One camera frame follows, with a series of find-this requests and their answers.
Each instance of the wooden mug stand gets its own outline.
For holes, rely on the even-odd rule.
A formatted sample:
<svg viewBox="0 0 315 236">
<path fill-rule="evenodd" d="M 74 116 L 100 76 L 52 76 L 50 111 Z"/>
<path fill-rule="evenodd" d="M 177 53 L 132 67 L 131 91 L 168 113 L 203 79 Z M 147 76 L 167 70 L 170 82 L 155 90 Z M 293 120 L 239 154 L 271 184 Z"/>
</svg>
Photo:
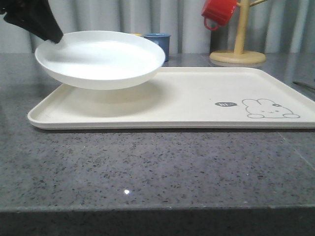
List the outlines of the wooden mug stand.
<svg viewBox="0 0 315 236">
<path fill-rule="evenodd" d="M 260 4 L 264 1 L 267 0 L 256 0 L 254 2 L 251 2 L 251 0 L 241 0 L 240 3 L 237 3 L 237 6 L 240 7 L 240 18 L 234 50 L 212 52 L 210 54 L 210 59 L 227 63 L 241 64 L 255 64 L 266 61 L 266 56 L 263 53 L 244 50 L 250 7 Z"/>
</svg>

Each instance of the blue cup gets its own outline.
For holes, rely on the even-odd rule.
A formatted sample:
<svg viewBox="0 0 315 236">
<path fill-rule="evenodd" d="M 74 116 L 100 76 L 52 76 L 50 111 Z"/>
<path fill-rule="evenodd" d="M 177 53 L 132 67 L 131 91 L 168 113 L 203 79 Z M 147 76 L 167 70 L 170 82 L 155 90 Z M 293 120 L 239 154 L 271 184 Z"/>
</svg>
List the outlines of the blue cup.
<svg viewBox="0 0 315 236">
<path fill-rule="evenodd" d="M 165 52 L 165 61 L 168 61 L 169 57 L 169 39 L 171 37 L 168 33 L 147 33 L 143 35 L 144 38 L 158 44 Z"/>
</svg>

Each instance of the white curtain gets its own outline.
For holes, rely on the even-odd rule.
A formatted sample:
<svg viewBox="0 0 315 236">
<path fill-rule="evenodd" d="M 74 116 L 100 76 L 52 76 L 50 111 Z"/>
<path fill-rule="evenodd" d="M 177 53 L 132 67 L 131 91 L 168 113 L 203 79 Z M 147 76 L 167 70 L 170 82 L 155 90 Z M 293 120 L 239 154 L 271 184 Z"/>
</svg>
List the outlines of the white curtain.
<svg viewBox="0 0 315 236">
<path fill-rule="evenodd" d="M 112 30 L 171 34 L 170 53 L 233 49 L 239 10 L 228 25 L 203 26 L 205 0 L 49 0 L 64 33 Z M 0 19 L 0 53 L 33 52 L 41 39 Z M 251 7 L 245 48 L 265 53 L 315 52 L 315 0 L 268 0 Z"/>
</svg>

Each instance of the mug handle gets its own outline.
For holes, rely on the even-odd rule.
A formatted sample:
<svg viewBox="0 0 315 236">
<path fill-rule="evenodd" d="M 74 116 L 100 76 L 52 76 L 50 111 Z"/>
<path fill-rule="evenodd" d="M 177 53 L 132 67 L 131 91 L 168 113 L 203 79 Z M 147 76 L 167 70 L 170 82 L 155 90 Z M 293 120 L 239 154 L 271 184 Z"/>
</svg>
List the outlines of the mug handle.
<svg viewBox="0 0 315 236">
<path fill-rule="evenodd" d="M 204 24 L 205 27 L 206 27 L 207 29 L 209 29 L 209 30 L 217 30 L 217 29 L 219 28 L 219 26 L 220 26 L 220 25 L 217 23 L 217 26 L 216 26 L 216 27 L 214 27 L 214 28 L 213 28 L 213 27 L 209 27 L 208 24 L 207 24 L 207 18 L 206 18 L 206 17 L 204 18 L 203 24 Z"/>
</svg>

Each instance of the white plate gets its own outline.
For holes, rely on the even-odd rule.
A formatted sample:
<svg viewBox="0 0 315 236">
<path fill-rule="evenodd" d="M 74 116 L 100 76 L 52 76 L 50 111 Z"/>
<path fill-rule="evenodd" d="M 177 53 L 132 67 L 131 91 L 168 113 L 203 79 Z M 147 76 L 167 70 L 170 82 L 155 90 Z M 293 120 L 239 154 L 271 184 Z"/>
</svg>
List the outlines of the white plate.
<svg viewBox="0 0 315 236">
<path fill-rule="evenodd" d="M 61 85 L 28 118 L 43 129 L 315 128 L 315 102 L 258 69 L 163 67 L 120 90 Z"/>
<path fill-rule="evenodd" d="M 79 31 L 45 41 L 37 61 L 54 79 L 84 89 L 123 89 L 151 79 L 165 60 L 157 44 L 128 33 Z"/>
</svg>

